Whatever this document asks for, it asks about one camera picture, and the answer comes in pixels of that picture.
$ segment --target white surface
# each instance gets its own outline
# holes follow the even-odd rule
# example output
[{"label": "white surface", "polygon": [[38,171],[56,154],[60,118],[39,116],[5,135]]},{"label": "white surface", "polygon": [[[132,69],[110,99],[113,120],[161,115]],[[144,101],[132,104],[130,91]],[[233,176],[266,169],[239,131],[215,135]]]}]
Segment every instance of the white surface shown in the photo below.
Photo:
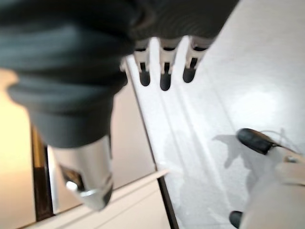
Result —
[{"label": "white surface", "polygon": [[95,212],[86,206],[79,206],[27,228],[112,229],[114,225],[120,225],[117,228],[142,229],[150,228],[154,222],[157,225],[155,228],[169,229],[156,180],[166,173],[166,170],[159,171],[115,190],[103,211]]},{"label": "white surface", "polygon": [[5,88],[16,81],[0,70],[0,228],[14,229],[35,221],[30,122]]},{"label": "white surface", "polygon": [[155,41],[151,85],[141,86],[128,59],[156,162],[171,169],[166,182],[182,229],[232,228],[221,225],[244,209],[265,158],[240,145],[236,130],[267,130],[305,151],[304,11],[302,0],[242,0],[190,84],[182,41],[167,92]]}]

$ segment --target black rubber tip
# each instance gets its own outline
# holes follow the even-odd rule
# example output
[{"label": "black rubber tip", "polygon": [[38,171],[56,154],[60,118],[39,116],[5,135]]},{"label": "black rubber tip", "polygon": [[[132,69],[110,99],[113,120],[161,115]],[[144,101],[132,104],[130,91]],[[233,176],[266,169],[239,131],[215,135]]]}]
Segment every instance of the black rubber tip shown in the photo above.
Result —
[{"label": "black rubber tip", "polygon": [[242,144],[263,155],[266,155],[272,147],[278,146],[278,144],[267,135],[248,128],[240,129],[237,132],[236,137]]},{"label": "black rubber tip", "polygon": [[243,213],[241,211],[232,211],[229,216],[230,223],[235,227],[239,228],[242,221]]},{"label": "black rubber tip", "polygon": [[151,82],[151,77],[149,75],[149,72],[142,71],[140,73],[140,81],[143,86],[145,87],[148,86]]},{"label": "black rubber tip", "polygon": [[161,74],[160,87],[163,91],[167,91],[171,87],[171,74]]},{"label": "black rubber tip", "polygon": [[190,83],[195,77],[196,69],[194,68],[184,68],[183,80],[186,83]]}]

